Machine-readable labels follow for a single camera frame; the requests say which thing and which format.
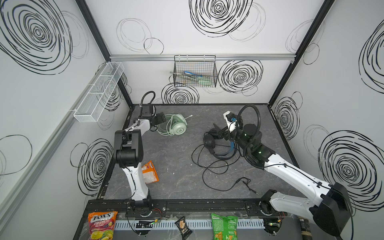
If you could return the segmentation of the black headphones with cable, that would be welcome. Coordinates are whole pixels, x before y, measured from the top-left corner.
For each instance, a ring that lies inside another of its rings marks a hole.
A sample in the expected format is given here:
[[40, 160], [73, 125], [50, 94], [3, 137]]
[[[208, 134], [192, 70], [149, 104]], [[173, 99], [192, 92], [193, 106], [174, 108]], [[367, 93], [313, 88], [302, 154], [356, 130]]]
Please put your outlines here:
[[[228, 174], [230, 167], [237, 164], [238, 161], [244, 157], [243, 151], [234, 141], [229, 141], [226, 145], [217, 143], [217, 140], [227, 139], [228, 138], [226, 138], [223, 133], [219, 133], [219, 131], [211, 129], [210, 131], [204, 133], [203, 143], [198, 145], [191, 153], [193, 165], [203, 169], [203, 184], [208, 189], [221, 193], [230, 192], [236, 185], [243, 184], [251, 193], [258, 195], [259, 193], [250, 186], [252, 180], [247, 177], [237, 178], [226, 188], [214, 187], [206, 181], [207, 175], [218, 177]], [[203, 151], [207, 151], [214, 158], [214, 160], [208, 164], [203, 164], [201, 162]]]

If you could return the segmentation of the mint green headphones with cable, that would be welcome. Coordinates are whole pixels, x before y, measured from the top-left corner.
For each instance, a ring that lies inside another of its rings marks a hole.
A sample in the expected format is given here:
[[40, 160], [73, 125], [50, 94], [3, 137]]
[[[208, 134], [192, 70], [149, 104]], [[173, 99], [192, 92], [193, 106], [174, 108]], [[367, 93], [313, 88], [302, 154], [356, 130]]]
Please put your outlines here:
[[165, 114], [166, 121], [157, 127], [157, 132], [162, 136], [179, 136], [187, 130], [187, 119], [182, 114]]

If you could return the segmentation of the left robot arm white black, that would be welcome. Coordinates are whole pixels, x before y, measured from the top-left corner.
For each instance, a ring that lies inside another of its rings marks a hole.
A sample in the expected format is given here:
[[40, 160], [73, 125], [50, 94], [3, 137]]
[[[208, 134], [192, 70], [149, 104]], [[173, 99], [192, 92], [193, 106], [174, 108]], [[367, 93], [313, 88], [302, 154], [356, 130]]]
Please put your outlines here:
[[139, 118], [131, 126], [115, 132], [113, 159], [128, 179], [132, 195], [129, 203], [131, 209], [142, 209], [147, 212], [153, 209], [152, 197], [142, 172], [144, 158], [142, 136], [165, 121], [164, 113], [157, 114], [153, 104], [145, 104], [141, 105]]

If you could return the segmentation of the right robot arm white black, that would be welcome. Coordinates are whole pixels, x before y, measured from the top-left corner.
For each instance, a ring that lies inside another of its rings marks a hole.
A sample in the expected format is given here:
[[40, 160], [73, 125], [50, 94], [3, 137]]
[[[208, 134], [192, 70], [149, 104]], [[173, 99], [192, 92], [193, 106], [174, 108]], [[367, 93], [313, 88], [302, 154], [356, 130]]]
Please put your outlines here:
[[288, 212], [315, 223], [327, 234], [341, 239], [348, 222], [353, 222], [349, 193], [342, 184], [330, 184], [295, 167], [265, 146], [262, 133], [255, 124], [236, 127], [229, 123], [222, 130], [212, 129], [204, 135], [205, 147], [215, 155], [215, 139], [225, 139], [243, 151], [245, 159], [255, 168], [267, 171], [301, 192], [304, 197], [269, 190], [260, 201], [265, 215]]

